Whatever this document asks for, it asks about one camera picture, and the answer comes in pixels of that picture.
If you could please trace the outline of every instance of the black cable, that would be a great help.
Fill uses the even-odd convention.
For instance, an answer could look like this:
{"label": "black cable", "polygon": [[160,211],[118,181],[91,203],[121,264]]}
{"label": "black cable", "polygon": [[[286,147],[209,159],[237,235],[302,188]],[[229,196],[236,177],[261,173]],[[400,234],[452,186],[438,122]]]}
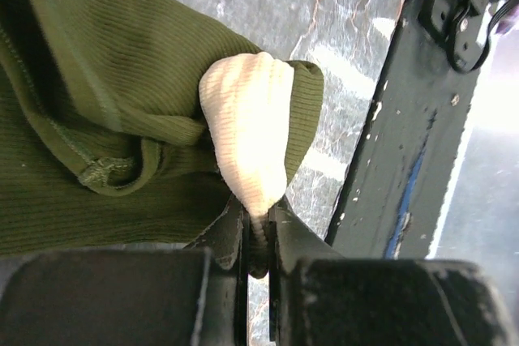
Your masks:
{"label": "black cable", "polygon": [[490,23],[487,27],[487,41],[485,42],[485,46],[483,47],[483,51],[479,56],[479,59],[476,61],[474,66],[466,67],[466,64],[460,64],[460,58],[456,55],[456,43],[457,43],[457,34],[461,30],[461,24],[463,20],[467,17],[470,12],[470,4],[468,1],[462,4],[461,9],[457,12],[457,16],[453,19],[453,24],[447,39],[447,59],[449,64],[453,67],[453,69],[462,74],[467,74],[472,72],[473,70],[479,69],[483,63],[487,60],[488,54],[490,53],[491,47],[491,33],[494,27],[505,17],[511,10],[513,10],[516,6],[519,6],[519,0],[508,0],[495,14],[492,16]]}

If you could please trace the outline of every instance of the sweater sleeve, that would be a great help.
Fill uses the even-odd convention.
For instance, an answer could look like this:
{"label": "sweater sleeve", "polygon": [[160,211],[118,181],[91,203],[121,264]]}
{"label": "sweater sleeve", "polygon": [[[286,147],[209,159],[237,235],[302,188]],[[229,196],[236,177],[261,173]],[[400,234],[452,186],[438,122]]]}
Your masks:
{"label": "sweater sleeve", "polygon": [[[32,125],[82,184],[102,194],[130,193],[159,169],[163,144],[178,154],[179,174],[211,169],[211,153],[199,145],[207,130],[199,80],[214,62],[258,53],[257,46],[175,0],[28,1],[49,66],[62,81],[63,91],[50,92],[53,101],[45,109],[70,105],[73,111],[59,117],[58,127]],[[314,138],[323,93],[316,66],[290,65],[289,179]],[[26,105],[25,111],[31,109]],[[113,139],[120,142],[113,146]]]}

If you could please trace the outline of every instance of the sweater cuff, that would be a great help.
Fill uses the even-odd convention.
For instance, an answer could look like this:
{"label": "sweater cuff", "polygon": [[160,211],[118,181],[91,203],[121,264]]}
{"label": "sweater cuff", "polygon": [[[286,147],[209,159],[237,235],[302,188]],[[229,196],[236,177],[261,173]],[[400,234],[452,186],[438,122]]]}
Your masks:
{"label": "sweater cuff", "polygon": [[294,68],[289,141],[285,154],[287,182],[291,182],[317,131],[323,105],[324,77],[320,68],[311,62],[288,63]]}

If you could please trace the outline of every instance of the seam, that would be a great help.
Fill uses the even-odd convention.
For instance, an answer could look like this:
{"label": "seam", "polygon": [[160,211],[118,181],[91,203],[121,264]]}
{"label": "seam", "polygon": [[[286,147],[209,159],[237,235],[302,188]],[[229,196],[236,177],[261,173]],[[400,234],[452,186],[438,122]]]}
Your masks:
{"label": "seam", "polygon": [[[46,1],[50,5],[50,7],[56,10],[57,7],[56,2],[54,0]],[[85,77],[87,77],[87,80],[90,81],[90,85],[88,85],[88,88],[92,90],[94,96],[96,97],[97,103],[101,107],[103,119],[105,120],[105,126],[111,129],[112,131],[122,132],[122,123],[119,117],[117,106],[113,103],[112,99],[110,99],[108,93],[101,87],[101,83],[98,83],[97,75],[95,73],[88,71],[82,66],[82,62],[79,61],[80,59],[82,59],[82,56],[71,48],[71,43],[67,39],[67,30],[63,29],[62,33],[66,38],[64,40],[64,43],[70,50],[71,56],[74,57],[74,59],[77,61],[79,65],[79,68],[84,72]]]}
{"label": "seam", "polygon": [[[68,134],[68,131],[63,126],[59,125],[46,113],[44,105],[41,103],[39,96],[36,93],[34,82],[29,74],[24,61],[18,55],[15,47],[13,46],[11,39],[0,25],[0,37],[7,46],[7,49],[11,53],[11,56],[18,63],[20,70],[28,84],[28,90],[34,99],[37,108],[40,110],[40,114],[43,118],[53,127],[62,141],[75,153],[77,154],[86,164],[87,168],[78,176],[79,182],[85,186],[90,186],[89,183],[97,183],[101,181],[102,186],[108,186],[109,175],[113,172],[124,172],[126,169],[135,167],[135,159],[133,157],[128,158],[100,158],[97,159],[81,142],[73,140]],[[124,186],[113,186],[115,189],[122,189],[131,186],[135,181]]]}

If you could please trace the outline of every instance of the blue paint streak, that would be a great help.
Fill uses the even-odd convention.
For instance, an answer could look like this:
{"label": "blue paint streak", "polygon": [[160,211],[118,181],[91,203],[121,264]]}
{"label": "blue paint streak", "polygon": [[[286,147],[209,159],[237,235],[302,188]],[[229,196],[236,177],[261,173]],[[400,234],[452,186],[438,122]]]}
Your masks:
{"label": "blue paint streak", "polygon": [[401,239],[401,234],[404,229],[405,223],[405,214],[407,214],[409,210],[409,205],[411,203],[411,195],[413,194],[414,186],[416,184],[416,180],[418,178],[418,173],[420,172],[420,168],[422,168],[423,156],[425,155],[425,144],[423,145],[422,151],[418,156],[418,159],[414,163],[413,169],[411,170],[411,174],[409,180],[407,182],[407,186],[405,187],[404,195],[402,196],[400,209],[398,210],[397,217],[397,226],[395,227],[395,232],[393,233],[391,239],[389,240],[388,247],[386,248],[386,252],[384,253],[384,258],[394,258],[395,252],[397,250],[398,242]]}

